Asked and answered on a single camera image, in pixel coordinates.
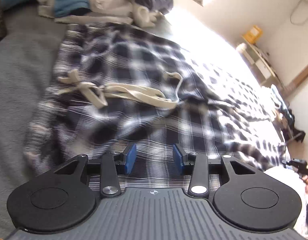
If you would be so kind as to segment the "yellow box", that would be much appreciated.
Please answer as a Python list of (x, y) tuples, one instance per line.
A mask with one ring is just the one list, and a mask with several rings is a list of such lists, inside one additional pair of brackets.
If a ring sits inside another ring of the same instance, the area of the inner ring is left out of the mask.
[(257, 40), (262, 36), (262, 34), (263, 30), (257, 25), (254, 25), (249, 31), (247, 31), (243, 35), (243, 38), (250, 44), (255, 44)]

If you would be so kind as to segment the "white fleece garment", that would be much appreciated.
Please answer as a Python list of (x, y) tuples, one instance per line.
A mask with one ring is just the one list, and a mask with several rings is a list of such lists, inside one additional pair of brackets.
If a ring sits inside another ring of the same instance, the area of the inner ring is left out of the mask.
[(156, 25), (157, 19), (163, 14), (159, 11), (150, 11), (147, 7), (133, 4), (133, 22), (140, 28), (152, 28)]

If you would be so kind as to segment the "white fluffy rug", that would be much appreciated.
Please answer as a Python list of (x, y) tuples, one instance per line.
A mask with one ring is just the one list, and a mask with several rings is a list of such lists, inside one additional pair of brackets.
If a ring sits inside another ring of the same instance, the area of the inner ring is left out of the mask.
[(293, 229), (299, 235), (308, 239), (308, 177), (300, 178), (293, 169), (283, 166), (269, 168), (264, 173), (285, 186), (280, 194), (284, 197), (284, 204), (286, 205), (282, 215), (287, 215), (291, 211), (298, 212)]

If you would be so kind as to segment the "white low shelf unit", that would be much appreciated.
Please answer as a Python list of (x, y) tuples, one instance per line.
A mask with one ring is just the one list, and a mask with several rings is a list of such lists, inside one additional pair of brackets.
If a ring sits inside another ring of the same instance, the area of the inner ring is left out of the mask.
[(272, 68), (267, 57), (263, 55), (263, 52), (256, 45), (251, 44), (242, 36), (237, 42), (236, 50), (260, 86), (270, 88), (272, 85), (275, 85), (278, 89), (283, 88), (283, 83), (274, 68)]

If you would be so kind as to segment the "dark plaid flannel pants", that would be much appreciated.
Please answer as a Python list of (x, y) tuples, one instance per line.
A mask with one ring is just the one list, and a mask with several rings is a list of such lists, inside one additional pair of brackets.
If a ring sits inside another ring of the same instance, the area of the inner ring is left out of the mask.
[(137, 146), (121, 187), (189, 186), (172, 149), (261, 170), (287, 157), (254, 79), (128, 24), (70, 24), (51, 84), (27, 130), (24, 156), (42, 174), (79, 154)]

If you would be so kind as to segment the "cream white sheet garment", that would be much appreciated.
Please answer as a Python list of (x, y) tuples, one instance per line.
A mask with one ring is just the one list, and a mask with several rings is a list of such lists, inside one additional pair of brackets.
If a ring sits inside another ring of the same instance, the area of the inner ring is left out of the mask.
[(55, 18), (53, 15), (54, 0), (37, 0), (38, 15), (52, 18), (56, 23), (88, 24), (101, 22), (127, 23), (133, 22), (133, 6), (128, 0), (89, 0), (90, 12), (83, 15), (69, 15)]

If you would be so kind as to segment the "folded clothes stack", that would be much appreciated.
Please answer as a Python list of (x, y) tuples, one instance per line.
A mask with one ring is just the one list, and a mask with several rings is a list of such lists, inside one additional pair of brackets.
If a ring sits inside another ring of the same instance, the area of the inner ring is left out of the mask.
[(284, 140), (287, 144), (292, 141), (303, 142), (306, 136), (305, 131), (299, 130), (295, 127), (295, 116), (292, 109), (290, 109), (284, 102), (281, 94), (275, 85), (270, 87), (274, 99), (276, 99), (276, 113), (277, 122), (280, 130), (283, 133)]

